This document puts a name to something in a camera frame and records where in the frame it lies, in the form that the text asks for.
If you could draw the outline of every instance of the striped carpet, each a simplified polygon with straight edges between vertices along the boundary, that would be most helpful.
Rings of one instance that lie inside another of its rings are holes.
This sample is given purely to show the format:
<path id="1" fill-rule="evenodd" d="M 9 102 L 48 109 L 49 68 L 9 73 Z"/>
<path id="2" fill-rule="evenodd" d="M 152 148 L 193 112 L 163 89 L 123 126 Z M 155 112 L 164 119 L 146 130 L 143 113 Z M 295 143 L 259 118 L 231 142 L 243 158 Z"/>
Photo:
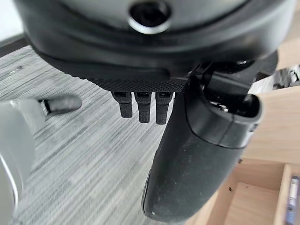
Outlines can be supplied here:
<path id="1" fill-rule="evenodd" d="M 271 90 L 268 79 L 252 92 Z M 12 225 L 161 224 L 141 211 L 165 128 L 155 123 L 154 99 L 149 124 L 138 122 L 136 103 L 133 118 L 122 119 L 110 92 L 54 69 L 28 46 L 0 59 L 0 84 L 0 101 L 65 93 L 83 100 L 80 110 L 47 118 L 34 136 L 35 161 Z"/>

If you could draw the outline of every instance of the round hole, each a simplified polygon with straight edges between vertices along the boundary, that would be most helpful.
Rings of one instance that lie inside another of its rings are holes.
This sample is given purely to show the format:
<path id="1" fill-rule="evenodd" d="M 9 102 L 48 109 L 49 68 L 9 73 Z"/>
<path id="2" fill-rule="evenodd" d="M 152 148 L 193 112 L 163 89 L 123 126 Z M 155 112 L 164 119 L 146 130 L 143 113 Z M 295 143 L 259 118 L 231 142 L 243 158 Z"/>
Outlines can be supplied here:
<path id="1" fill-rule="evenodd" d="M 129 25 L 143 34 L 157 34 L 170 26 L 170 8 L 161 1 L 136 3 L 129 13 Z"/>

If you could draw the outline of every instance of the wooden drawer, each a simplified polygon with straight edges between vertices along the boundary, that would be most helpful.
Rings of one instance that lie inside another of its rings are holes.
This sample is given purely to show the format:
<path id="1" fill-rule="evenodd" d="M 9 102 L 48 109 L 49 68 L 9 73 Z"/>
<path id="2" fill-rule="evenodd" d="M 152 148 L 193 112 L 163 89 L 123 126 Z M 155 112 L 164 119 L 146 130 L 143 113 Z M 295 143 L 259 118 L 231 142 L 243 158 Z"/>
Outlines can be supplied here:
<path id="1" fill-rule="evenodd" d="M 284 225 L 292 174 L 289 164 L 245 159 L 186 225 Z"/>

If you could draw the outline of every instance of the floor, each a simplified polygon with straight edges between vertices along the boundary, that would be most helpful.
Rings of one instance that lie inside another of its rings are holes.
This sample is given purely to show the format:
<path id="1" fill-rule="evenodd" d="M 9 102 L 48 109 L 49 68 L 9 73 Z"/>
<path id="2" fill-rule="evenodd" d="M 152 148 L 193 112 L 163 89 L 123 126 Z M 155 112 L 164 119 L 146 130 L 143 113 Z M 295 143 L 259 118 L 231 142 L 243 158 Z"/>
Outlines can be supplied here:
<path id="1" fill-rule="evenodd" d="M 281 74 L 257 82 L 251 92 L 272 90 L 278 82 Z M 11 225 L 161 224 L 141 211 L 165 128 L 155 123 L 155 107 L 149 124 L 138 122 L 136 104 L 133 118 L 122 119 L 110 92 L 54 69 L 28 46 L 0 58 L 0 83 L 0 101 L 64 93 L 83 100 L 80 110 L 47 118 L 34 136 L 35 161 Z"/>

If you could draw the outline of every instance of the blue object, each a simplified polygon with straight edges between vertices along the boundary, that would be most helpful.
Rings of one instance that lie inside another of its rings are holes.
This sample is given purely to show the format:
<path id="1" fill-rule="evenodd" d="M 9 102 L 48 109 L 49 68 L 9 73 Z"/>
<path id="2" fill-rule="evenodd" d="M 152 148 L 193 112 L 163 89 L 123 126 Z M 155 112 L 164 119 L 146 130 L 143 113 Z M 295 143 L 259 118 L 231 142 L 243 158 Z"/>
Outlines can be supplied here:
<path id="1" fill-rule="evenodd" d="M 294 225 L 296 220 L 296 209 L 297 209 L 297 195 L 299 188 L 299 177 L 292 177 L 290 193 L 289 193 L 289 201 L 287 205 L 286 211 L 286 225 Z"/>

